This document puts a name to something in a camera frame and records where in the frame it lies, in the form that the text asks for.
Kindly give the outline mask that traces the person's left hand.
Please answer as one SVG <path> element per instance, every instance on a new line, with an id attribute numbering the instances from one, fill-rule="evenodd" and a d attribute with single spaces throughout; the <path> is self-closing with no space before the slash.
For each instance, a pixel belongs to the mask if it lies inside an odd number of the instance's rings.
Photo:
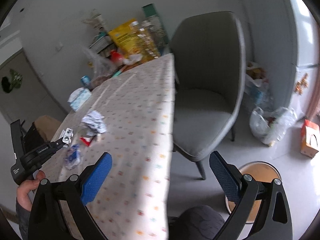
<path id="1" fill-rule="evenodd" d="M 32 202 L 29 197 L 29 192 L 36 190 L 40 184 L 40 181 L 45 177 L 46 174 L 42 170 L 39 170 L 35 179 L 27 179 L 17 188 L 16 201 L 21 208 L 28 212 L 31 211 Z"/>

